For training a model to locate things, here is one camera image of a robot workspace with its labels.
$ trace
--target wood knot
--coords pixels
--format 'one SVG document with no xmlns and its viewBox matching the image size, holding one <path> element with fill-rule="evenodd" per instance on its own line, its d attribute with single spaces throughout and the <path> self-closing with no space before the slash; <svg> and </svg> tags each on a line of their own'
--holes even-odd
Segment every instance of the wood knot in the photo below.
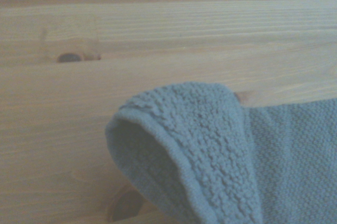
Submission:
<svg viewBox="0 0 337 224">
<path fill-rule="evenodd" d="M 113 222 L 135 217 L 144 202 L 144 197 L 137 190 L 130 186 L 125 186 L 114 196 L 109 205 L 107 220 Z"/>
</svg>

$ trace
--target towel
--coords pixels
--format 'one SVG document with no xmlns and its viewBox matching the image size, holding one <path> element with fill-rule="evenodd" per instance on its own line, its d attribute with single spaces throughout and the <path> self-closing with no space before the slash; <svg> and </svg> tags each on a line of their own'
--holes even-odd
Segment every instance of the towel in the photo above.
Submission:
<svg viewBox="0 0 337 224">
<path fill-rule="evenodd" d="M 172 84 L 130 98 L 105 134 L 181 223 L 337 223 L 337 99 L 250 108 L 222 84 Z"/>
</svg>

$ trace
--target blue towel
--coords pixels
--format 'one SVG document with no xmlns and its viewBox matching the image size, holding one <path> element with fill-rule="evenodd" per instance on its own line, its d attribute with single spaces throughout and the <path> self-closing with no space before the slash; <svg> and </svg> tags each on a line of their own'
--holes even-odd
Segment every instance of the blue towel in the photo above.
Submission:
<svg viewBox="0 0 337 224">
<path fill-rule="evenodd" d="M 118 168 L 182 223 L 337 223 L 337 99 L 249 108 L 186 82 L 132 97 L 105 133 Z"/>
</svg>

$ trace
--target wooden surface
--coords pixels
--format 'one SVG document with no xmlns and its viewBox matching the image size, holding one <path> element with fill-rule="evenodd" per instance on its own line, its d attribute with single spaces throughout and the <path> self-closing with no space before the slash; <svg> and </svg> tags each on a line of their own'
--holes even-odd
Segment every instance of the wooden surface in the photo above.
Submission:
<svg viewBox="0 0 337 224">
<path fill-rule="evenodd" d="M 0 223 L 106 223 L 126 99 L 220 82 L 249 106 L 337 97 L 337 0 L 0 0 Z M 100 61 L 56 63 L 64 52 Z M 174 223 L 147 202 L 119 223 Z"/>
</svg>

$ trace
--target wooden table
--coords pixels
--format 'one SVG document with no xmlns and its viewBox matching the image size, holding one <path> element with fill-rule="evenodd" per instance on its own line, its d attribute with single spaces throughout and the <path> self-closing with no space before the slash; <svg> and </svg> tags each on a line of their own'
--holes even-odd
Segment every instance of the wooden table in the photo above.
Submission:
<svg viewBox="0 0 337 224">
<path fill-rule="evenodd" d="M 0 223 L 106 223 L 126 99 L 220 82 L 244 105 L 337 97 L 337 0 L 0 0 Z M 56 63 L 65 52 L 101 60 Z M 146 203 L 119 223 L 175 223 Z"/>
</svg>

